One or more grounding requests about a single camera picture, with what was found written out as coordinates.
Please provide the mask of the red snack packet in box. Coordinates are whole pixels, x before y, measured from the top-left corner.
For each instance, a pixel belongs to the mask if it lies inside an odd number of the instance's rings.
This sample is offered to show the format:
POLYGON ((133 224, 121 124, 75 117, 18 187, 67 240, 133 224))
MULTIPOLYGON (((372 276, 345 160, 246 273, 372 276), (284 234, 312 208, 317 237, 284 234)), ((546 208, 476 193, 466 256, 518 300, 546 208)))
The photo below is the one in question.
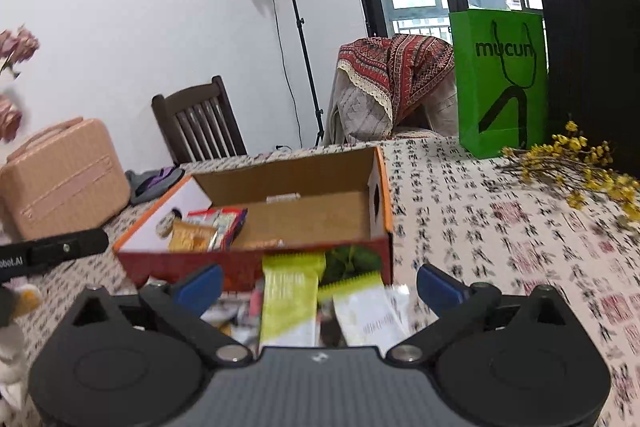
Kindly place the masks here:
POLYGON ((247 216, 246 208, 220 207, 189 212, 184 221, 215 230, 209 251, 226 251, 240 234, 247 216))

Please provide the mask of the black paper bag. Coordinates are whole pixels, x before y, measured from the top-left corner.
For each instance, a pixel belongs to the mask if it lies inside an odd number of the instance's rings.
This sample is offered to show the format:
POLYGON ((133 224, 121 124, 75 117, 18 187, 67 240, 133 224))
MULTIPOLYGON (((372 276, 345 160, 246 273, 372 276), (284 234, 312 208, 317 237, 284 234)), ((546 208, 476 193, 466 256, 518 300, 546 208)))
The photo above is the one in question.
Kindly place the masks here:
POLYGON ((639 174, 639 0, 542 0, 549 124, 574 121, 591 145, 610 144, 612 168, 639 174))

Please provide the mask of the orange cardboard box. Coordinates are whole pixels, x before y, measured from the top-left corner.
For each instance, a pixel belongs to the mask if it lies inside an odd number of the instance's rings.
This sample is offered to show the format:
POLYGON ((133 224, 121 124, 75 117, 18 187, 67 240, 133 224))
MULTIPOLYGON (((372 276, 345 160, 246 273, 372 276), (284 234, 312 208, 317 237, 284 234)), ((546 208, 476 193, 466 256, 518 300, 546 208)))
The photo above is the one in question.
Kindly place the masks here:
POLYGON ((203 265, 224 270, 226 291, 250 291, 265 255, 361 253, 359 271, 393 280, 393 219, 382 150, 316 148, 306 156, 198 170, 157 199, 113 246, 132 283, 175 282, 203 265), (173 253, 160 228, 174 211, 243 209, 244 225, 225 251, 173 253))

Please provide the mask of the grey purple folded cloth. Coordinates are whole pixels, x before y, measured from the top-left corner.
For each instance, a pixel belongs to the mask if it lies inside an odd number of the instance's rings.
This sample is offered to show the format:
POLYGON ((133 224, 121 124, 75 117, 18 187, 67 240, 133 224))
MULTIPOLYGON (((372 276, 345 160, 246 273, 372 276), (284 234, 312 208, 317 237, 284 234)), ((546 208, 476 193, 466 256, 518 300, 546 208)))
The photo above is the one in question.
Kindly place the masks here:
POLYGON ((165 167, 136 173, 132 170, 125 172, 130 187, 130 205, 140 205, 144 202, 158 199, 174 187, 186 174, 180 167, 165 167))

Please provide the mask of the green white bar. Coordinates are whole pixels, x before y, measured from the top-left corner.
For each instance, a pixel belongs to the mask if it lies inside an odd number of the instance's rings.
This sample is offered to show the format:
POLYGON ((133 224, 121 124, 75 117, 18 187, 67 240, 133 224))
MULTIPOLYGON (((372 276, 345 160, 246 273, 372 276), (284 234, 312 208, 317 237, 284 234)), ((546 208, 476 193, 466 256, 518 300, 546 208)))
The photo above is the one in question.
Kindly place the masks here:
POLYGON ((384 357, 410 335, 408 286, 386 286, 378 272, 322 286, 318 301, 332 306, 349 348, 375 347, 384 357))
POLYGON ((318 341, 318 288, 326 269, 324 254, 262 258, 264 292, 259 349, 311 348, 318 341))

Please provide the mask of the dark wooden chair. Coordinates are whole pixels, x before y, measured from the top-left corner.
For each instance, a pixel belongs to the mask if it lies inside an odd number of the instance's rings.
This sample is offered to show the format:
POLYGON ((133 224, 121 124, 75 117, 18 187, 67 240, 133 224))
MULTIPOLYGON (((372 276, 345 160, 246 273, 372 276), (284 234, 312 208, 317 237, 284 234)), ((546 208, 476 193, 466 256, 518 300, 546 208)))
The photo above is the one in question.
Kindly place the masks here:
POLYGON ((220 76, 168 96, 154 95, 151 107, 176 165, 247 154, 220 76))

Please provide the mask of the green mucun paper bag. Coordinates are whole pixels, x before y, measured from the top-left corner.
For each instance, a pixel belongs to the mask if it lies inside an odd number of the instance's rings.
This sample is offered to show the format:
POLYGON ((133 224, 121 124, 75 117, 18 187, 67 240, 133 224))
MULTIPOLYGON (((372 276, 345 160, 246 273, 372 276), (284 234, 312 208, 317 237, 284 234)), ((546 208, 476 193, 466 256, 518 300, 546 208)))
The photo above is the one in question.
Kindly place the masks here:
POLYGON ((548 70, 542 16, 466 10, 450 15, 460 144, 477 158, 546 139, 548 70))

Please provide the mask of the chair under draped cloth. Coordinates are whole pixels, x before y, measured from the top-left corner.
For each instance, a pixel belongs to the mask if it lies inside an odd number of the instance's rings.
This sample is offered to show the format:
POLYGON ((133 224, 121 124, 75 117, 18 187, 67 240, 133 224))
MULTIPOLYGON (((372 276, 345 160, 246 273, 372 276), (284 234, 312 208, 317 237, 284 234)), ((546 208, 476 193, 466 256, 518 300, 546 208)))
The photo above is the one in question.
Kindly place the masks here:
POLYGON ((457 136, 456 76, 450 72, 409 116, 392 124, 383 107, 337 69, 324 127, 323 145, 457 136))

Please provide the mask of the pink artificial flowers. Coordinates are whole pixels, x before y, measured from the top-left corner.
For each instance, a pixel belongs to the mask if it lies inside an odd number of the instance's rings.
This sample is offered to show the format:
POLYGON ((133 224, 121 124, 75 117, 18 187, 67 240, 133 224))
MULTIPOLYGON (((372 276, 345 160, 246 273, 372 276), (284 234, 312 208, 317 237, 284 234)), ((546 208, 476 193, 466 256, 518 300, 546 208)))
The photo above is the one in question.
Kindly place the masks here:
POLYGON ((21 72, 17 69, 39 50, 38 38, 25 25, 1 33, 1 142, 15 140, 20 130, 23 111, 15 94, 15 83, 21 72))

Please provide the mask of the yellow dried flower sprig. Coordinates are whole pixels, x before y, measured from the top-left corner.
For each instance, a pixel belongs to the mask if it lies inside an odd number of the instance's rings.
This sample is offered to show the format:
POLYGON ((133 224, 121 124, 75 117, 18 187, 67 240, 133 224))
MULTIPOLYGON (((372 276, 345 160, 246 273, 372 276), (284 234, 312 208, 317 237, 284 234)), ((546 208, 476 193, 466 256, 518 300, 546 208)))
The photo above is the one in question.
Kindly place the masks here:
POLYGON ((610 144, 591 145, 576 122, 567 121, 564 131, 551 141, 529 148, 505 146, 501 169, 524 184, 538 184, 581 210, 593 202, 612 202, 625 223, 639 221, 639 180, 612 168, 610 144))

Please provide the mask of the pink vanity suitcase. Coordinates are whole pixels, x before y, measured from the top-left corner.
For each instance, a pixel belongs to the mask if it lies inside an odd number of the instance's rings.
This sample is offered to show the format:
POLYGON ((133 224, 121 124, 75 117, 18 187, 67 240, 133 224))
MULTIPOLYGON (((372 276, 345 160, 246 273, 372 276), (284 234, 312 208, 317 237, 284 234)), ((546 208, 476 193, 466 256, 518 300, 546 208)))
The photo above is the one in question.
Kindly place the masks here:
POLYGON ((99 119, 47 127, 1 166, 1 223, 13 242, 97 228, 129 197, 111 135, 99 119))

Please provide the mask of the red patterned draped cloth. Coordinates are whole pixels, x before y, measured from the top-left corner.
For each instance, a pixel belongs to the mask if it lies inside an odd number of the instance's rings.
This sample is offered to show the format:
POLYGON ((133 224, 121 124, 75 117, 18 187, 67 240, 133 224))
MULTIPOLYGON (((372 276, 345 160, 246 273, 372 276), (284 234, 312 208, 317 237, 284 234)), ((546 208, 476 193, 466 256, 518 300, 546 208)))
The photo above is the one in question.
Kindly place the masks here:
POLYGON ((433 36, 361 38, 340 47, 337 67, 399 124, 454 71, 454 48, 433 36))

